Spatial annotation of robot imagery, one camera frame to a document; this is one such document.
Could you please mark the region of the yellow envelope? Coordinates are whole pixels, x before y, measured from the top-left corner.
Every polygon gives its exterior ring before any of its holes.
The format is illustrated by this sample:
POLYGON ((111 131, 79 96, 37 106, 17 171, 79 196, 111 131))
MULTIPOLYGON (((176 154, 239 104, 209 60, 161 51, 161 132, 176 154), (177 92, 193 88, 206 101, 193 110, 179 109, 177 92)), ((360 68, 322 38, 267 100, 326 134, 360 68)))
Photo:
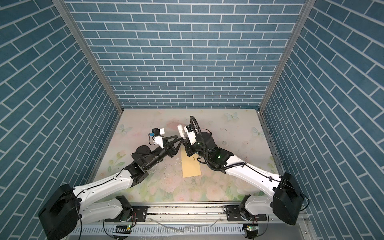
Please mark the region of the yellow envelope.
POLYGON ((200 163, 197 161, 199 155, 194 153, 189 157, 185 148, 181 150, 181 153, 183 178, 200 176, 202 174, 201 167, 200 163))

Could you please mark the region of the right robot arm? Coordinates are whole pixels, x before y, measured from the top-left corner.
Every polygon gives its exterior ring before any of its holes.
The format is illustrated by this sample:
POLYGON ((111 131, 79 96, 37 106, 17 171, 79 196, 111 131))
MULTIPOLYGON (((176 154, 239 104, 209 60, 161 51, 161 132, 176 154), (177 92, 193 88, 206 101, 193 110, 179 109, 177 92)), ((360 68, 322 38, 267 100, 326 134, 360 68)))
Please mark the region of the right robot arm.
POLYGON ((305 194, 296 178, 285 172, 283 175, 264 171, 233 153, 219 148, 209 133, 180 133, 188 156, 198 154, 213 171, 237 177, 266 194, 266 205, 273 214, 289 225, 295 225, 302 210, 305 194))

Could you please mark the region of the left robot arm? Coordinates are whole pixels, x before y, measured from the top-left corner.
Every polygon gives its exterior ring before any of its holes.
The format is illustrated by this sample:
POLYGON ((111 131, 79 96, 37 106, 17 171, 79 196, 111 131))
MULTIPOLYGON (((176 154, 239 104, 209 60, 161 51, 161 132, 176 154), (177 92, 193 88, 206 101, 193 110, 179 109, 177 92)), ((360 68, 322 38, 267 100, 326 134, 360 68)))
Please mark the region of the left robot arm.
POLYGON ((117 174, 81 186, 58 187, 38 213, 47 239, 61 240, 77 227, 99 220, 128 221, 133 210, 125 197, 102 203, 99 200, 138 185, 149 175, 148 170, 166 156, 174 157, 180 146, 188 142, 178 136, 160 140, 162 145, 153 151, 147 145, 138 147, 132 153, 133 161, 117 174))

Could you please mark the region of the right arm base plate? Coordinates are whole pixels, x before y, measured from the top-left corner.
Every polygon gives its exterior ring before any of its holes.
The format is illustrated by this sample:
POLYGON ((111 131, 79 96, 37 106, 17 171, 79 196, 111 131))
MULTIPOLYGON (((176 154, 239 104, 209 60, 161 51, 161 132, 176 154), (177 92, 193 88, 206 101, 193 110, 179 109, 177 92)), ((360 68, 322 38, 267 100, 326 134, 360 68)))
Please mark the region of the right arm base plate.
POLYGON ((227 217, 228 222, 256 222, 256 221, 267 221, 266 214, 258 214, 256 216, 248 213, 245 208, 240 209, 237 205, 225 205, 223 207, 224 213, 227 217))

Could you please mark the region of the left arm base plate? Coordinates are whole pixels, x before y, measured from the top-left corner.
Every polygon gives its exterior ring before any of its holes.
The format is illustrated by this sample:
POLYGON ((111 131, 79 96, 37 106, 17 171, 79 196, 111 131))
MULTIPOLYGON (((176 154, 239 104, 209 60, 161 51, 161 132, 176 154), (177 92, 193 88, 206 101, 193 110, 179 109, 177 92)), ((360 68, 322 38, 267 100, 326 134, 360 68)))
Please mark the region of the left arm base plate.
POLYGON ((140 223, 145 222, 148 213, 148 206, 133 206, 130 209, 124 208, 114 219, 105 219, 107 223, 140 223))

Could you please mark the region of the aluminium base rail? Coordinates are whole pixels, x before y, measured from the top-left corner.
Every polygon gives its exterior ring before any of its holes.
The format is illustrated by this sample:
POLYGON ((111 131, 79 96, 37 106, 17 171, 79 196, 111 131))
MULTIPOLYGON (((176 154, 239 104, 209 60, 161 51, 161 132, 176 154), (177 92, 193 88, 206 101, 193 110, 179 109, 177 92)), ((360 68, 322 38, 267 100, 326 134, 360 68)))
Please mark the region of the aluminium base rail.
MULTIPOLYGON (((198 222, 208 221, 209 219, 223 217, 227 221, 223 207, 225 205, 237 205, 240 209, 245 210, 251 215, 258 214, 271 214, 276 217, 271 208, 268 208, 264 199, 250 199, 240 203, 192 203, 192 204, 137 204, 134 206, 148 206, 148 213, 145 222, 149 222, 150 218, 155 220, 164 220, 169 222, 198 222)), ((133 207, 129 203, 121 203, 117 199, 107 202, 100 202, 91 204, 87 207, 80 207, 75 210, 74 220, 75 226, 79 227, 80 224, 86 225, 93 222, 100 222, 105 219, 114 219, 124 208, 130 209, 133 207)))

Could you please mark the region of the left corner aluminium post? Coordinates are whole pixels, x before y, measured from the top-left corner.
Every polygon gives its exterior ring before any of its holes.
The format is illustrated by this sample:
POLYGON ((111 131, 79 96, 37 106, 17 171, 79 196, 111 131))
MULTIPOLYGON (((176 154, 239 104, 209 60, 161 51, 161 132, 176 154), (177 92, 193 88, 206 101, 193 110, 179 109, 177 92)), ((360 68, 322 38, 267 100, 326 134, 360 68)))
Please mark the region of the left corner aluminium post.
POLYGON ((116 94, 114 93, 110 83, 108 82, 104 72, 102 71, 99 63, 97 62, 94 54, 92 53, 92 50, 90 49, 87 41, 85 40, 83 34, 81 33, 81 30, 79 29, 74 17, 70 13, 65 1, 62 0, 52 0, 54 6, 58 10, 59 14, 61 15, 62 19, 64 20, 65 24, 69 28, 71 34, 75 38, 77 44, 79 45, 80 49, 84 53, 85 57, 87 58, 89 64, 91 65, 92 69, 96 73, 97 77, 99 78, 99 81, 104 86, 106 92, 108 93, 109 97, 111 98, 112 102, 114 103, 116 109, 120 114, 123 113, 123 107, 118 100, 116 94))

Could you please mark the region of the corner aluminium post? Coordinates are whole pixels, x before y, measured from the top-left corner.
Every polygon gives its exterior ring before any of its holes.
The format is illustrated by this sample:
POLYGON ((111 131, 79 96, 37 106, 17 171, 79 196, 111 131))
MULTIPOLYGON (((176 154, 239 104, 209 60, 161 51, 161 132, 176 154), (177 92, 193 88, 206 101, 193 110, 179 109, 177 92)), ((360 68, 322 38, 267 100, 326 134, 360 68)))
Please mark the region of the corner aluminium post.
POLYGON ((271 78, 271 81, 266 89, 266 93, 261 101, 261 104, 260 104, 260 108, 259 108, 259 112, 262 113, 266 106, 267 106, 267 103, 272 95, 272 92, 275 88, 275 86, 277 85, 278 81, 279 81, 279 77, 281 76, 281 73, 288 61, 288 58, 295 46, 295 43, 304 27, 304 24, 315 4, 315 0, 307 0, 305 1, 304 5, 303 5, 303 8, 299 14, 299 17, 298 17, 298 21, 297 23, 295 24, 294 28, 293 28, 293 31, 291 33, 291 36, 287 42, 287 45, 283 51, 283 54, 279 60, 279 64, 278 66, 276 67, 276 70, 275 70, 275 73, 273 75, 273 77, 271 78))
POLYGON ((92 69, 96 73, 97 77, 99 78, 99 81, 104 86, 106 92, 108 93, 109 97, 111 98, 112 102, 114 103, 116 109, 120 114, 123 113, 123 107, 118 100, 116 94, 114 93, 110 83, 108 82, 104 72, 102 71, 99 63, 97 62, 94 54, 92 53, 92 50, 90 49, 87 41, 85 40, 83 34, 81 33, 81 30, 79 29, 74 17, 70 13, 65 1, 62 0, 52 0, 54 6, 58 10, 59 14, 61 15, 62 19, 64 20, 65 24, 69 28, 71 34, 75 38, 77 44, 79 45, 80 49, 84 53, 85 57, 87 58, 89 64, 91 65, 92 69))

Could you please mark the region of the right corner aluminium post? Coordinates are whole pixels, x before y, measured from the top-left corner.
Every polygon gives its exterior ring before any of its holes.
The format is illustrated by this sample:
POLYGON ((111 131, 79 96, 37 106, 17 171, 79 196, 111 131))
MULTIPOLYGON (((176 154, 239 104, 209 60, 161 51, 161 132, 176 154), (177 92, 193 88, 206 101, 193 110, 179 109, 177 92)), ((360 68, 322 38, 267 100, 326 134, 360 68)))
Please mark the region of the right corner aluminium post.
POLYGON ((288 58, 295 46, 295 43, 304 27, 304 24, 315 4, 315 0, 307 0, 305 1, 304 5, 303 5, 303 8, 299 14, 299 17, 298 17, 298 21, 297 23, 295 24, 294 28, 293 28, 293 31, 291 33, 291 36, 287 42, 287 45, 283 51, 283 54, 279 60, 279 64, 278 66, 276 67, 276 70, 275 70, 275 73, 273 75, 273 77, 271 78, 271 81, 266 89, 266 93, 261 101, 261 104, 260 104, 260 108, 259 108, 259 112, 262 113, 266 106, 267 106, 267 103, 272 95, 272 92, 275 88, 275 86, 277 85, 278 81, 279 81, 279 77, 281 76, 281 73, 288 61, 288 58))

